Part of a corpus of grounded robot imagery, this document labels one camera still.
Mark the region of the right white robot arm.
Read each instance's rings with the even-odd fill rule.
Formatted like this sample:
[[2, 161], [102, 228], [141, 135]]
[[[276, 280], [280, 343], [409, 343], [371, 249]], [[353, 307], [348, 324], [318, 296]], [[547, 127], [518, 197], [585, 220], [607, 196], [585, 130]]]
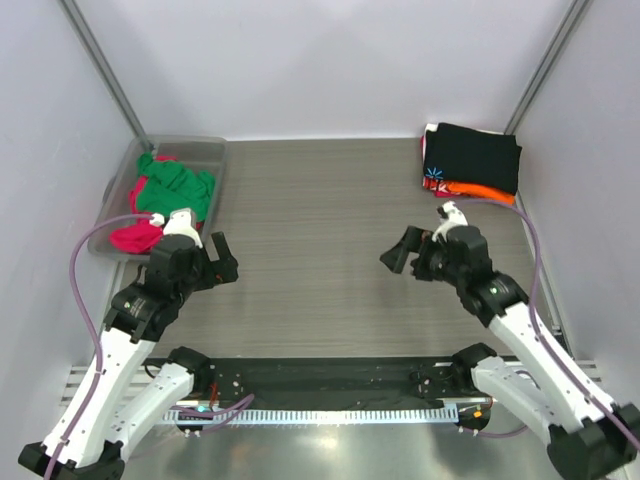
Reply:
[[523, 378], [484, 344], [452, 358], [453, 388], [478, 391], [503, 404], [545, 447], [564, 479], [603, 479], [639, 453], [639, 409], [621, 405], [601, 389], [554, 338], [540, 319], [535, 290], [525, 292], [496, 270], [481, 231], [468, 223], [455, 201], [438, 209], [433, 230], [408, 227], [380, 260], [399, 274], [452, 286], [463, 308], [518, 358]]

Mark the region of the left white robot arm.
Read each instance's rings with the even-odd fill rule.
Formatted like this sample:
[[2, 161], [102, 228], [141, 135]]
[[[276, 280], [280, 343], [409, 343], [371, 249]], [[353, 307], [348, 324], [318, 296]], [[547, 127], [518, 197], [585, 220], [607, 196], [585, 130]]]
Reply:
[[213, 385], [210, 360], [186, 347], [173, 351], [134, 399], [123, 401], [139, 368], [189, 297], [238, 279], [225, 236], [212, 240], [210, 260], [189, 208], [148, 222], [162, 229], [143, 280], [118, 292], [102, 327], [89, 329], [95, 353], [56, 426], [23, 447], [19, 464], [43, 479], [119, 479], [141, 440], [178, 401], [205, 397]]

